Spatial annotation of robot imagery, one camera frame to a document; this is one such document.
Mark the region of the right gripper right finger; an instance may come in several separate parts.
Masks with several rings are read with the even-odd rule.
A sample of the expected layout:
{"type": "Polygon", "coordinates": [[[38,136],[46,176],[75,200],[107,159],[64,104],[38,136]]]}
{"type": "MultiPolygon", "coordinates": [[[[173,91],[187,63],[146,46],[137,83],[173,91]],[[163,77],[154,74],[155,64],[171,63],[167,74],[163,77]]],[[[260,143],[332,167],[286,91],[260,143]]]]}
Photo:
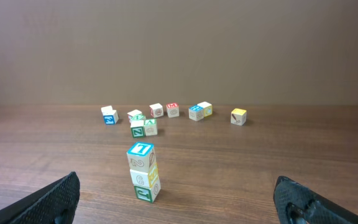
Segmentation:
{"type": "Polygon", "coordinates": [[[358,224],[358,215],[304,185],[279,176],[273,201],[281,224],[358,224]]]}

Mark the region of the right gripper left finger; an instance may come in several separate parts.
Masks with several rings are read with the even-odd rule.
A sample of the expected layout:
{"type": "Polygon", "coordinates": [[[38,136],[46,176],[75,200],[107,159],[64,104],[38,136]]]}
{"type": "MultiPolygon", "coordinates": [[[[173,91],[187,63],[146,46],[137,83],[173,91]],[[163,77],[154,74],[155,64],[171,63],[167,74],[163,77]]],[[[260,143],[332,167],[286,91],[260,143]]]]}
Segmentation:
{"type": "Polygon", "coordinates": [[[0,210],[0,224],[72,224],[80,200],[75,172],[0,210]]]}

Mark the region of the plain white picture block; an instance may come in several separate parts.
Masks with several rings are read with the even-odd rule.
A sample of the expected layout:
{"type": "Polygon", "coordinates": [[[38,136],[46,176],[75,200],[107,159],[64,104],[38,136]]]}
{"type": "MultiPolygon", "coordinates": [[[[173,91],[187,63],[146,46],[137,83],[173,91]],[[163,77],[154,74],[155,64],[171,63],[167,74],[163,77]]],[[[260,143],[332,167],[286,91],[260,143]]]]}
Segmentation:
{"type": "Polygon", "coordinates": [[[155,163],[148,172],[141,172],[137,170],[130,170],[132,183],[141,187],[151,188],[157,180],[158,176],[158,164],[155,163]]]}

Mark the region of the white block teal side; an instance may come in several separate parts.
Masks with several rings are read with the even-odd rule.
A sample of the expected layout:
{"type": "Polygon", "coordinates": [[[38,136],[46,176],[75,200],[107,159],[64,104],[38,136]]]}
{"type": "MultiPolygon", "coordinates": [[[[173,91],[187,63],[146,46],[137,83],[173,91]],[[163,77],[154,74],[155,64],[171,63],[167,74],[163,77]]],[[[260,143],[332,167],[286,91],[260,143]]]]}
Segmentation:
{"type": "Polygon", "coordinates": [[[135,195],[139,200],[153,203],[161,190],[161,183],[158,179],[151,188],[142,187],[139,185],[134,186],[135,195]]]}

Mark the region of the white block red trim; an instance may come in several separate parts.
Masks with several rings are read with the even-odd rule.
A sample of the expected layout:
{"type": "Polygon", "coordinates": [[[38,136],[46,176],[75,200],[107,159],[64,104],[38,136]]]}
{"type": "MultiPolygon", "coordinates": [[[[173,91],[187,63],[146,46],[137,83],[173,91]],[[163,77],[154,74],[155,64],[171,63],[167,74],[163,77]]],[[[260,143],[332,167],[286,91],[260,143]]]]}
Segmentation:
{"type": "Polygon", "coordinates": [[[128,151],[129,167],[139,172],[148,172],[156,163],[154,145],[147,142],[136,142],[128,151]]]}

